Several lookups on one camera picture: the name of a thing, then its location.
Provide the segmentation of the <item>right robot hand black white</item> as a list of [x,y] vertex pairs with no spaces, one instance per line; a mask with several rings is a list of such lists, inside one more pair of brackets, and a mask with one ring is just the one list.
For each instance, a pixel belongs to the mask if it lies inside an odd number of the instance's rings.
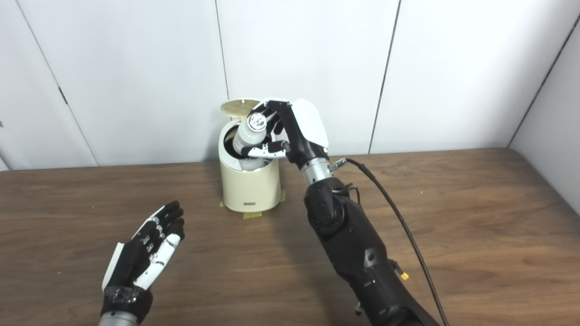
[[234,147],[242,157],[286,157],[300,169],[311,165],[313,160],[328,160],[327,132],[318,110],[310,101],[266,98],[255,105],[250,114],[261,114],[265,118],[267,134],[286,132],[287,139],[270,143],[245,140]]

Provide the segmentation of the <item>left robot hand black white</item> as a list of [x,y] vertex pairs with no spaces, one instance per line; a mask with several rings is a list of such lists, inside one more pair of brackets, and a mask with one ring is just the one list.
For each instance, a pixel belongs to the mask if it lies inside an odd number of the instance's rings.
[[126,243],[117,243],[103,277],[100,326],[139,326],[153,305],[151,286],[185,238],[180,202],[149,216]]

